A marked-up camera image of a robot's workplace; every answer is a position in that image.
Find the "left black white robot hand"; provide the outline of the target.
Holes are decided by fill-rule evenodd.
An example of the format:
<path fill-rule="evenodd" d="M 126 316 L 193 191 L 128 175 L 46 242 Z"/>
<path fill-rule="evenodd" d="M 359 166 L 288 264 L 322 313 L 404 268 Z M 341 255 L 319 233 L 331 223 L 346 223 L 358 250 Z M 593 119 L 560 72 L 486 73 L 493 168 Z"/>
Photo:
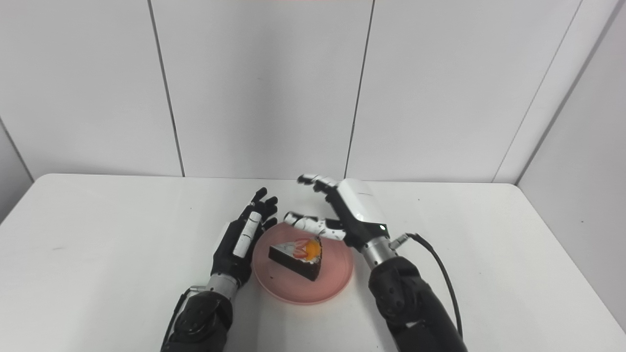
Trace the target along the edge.
<path fill-rule="evenodd" d="M 277 224 L 276 196 L 266 198 L 268 190 L 257 190 L 238 218 L 228 223 L 213 254 L 211 274 L 233 278 L 240 288 L 252 275 L 252 254 L 261 236 Z"/>

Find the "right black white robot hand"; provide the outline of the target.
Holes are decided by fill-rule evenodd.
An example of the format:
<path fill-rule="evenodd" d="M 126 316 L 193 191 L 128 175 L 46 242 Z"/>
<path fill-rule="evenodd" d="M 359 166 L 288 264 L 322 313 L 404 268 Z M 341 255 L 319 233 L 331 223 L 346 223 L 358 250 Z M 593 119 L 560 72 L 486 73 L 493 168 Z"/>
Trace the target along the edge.
<path fill-rule="evenodd" d="M 359 252 L 376 243 L 390 244 L 385 215 L 366 183 L 354 178 L 336 182 L 320 175 L 301 175 L 297 182 L 324 194 L 337 219 L 290 211 L 285 214 L 284 223 L 320 238 L 342 241 Z"/>

